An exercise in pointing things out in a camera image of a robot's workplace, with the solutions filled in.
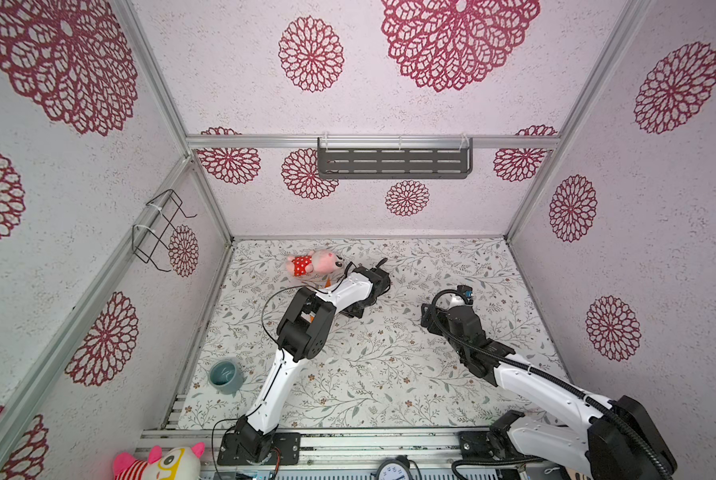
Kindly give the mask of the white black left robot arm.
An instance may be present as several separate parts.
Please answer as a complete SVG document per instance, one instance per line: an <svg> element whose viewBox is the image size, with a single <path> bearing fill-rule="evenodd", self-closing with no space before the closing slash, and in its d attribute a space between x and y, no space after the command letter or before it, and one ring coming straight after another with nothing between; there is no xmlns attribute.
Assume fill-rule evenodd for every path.
<svg viewBox="0 0 716 480"><path fill-rule="evenodd" d="M385 263L381 260L371 268L357 267L323 290L302 286L295 293L277 328L271 370L254 404L234 427L239 446L257 462L272 448L293 384L300 370L323 350L335 317L360 318L391 288Z"/></svg>

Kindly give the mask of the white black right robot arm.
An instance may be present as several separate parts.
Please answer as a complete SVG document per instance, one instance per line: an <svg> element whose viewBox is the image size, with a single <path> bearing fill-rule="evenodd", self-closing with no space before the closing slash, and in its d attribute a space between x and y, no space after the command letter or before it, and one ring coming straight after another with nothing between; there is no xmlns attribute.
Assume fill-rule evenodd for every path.
<svg viewBox="0 0 716 480"><path fill-rule="evenodd" d="M485 334L468 302L426 303L421 325L445 338L475 377L517 394L559 420L549 425L510 410L483 431L463 434L461 465L520 468L551 462L589 479L670 479L677 461L637 400L594 394L531 365Z"/></svg>

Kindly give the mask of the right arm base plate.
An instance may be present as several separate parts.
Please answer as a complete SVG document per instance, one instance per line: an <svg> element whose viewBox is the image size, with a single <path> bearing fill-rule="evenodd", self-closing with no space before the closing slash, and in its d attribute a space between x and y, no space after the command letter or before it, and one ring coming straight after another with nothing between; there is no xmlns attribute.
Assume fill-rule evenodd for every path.
<svg viewBox="0 0 716 480"><path fill-rule="evenodd" d="M516 450L504 428L466 430L458 433L462 459L466 461L507 460Z"/></svg>

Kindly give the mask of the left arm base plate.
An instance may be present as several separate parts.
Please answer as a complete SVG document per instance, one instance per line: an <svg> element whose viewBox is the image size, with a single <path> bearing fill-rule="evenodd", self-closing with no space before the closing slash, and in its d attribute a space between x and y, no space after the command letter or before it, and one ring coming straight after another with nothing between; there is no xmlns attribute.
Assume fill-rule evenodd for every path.
<svg viewBox="0 0 716 480"><path fill-rule="evenodd" d="M240 433L224 435L217 463L219 466L289 466L299 463L302 435L273 432L249 440Z"/></svg>

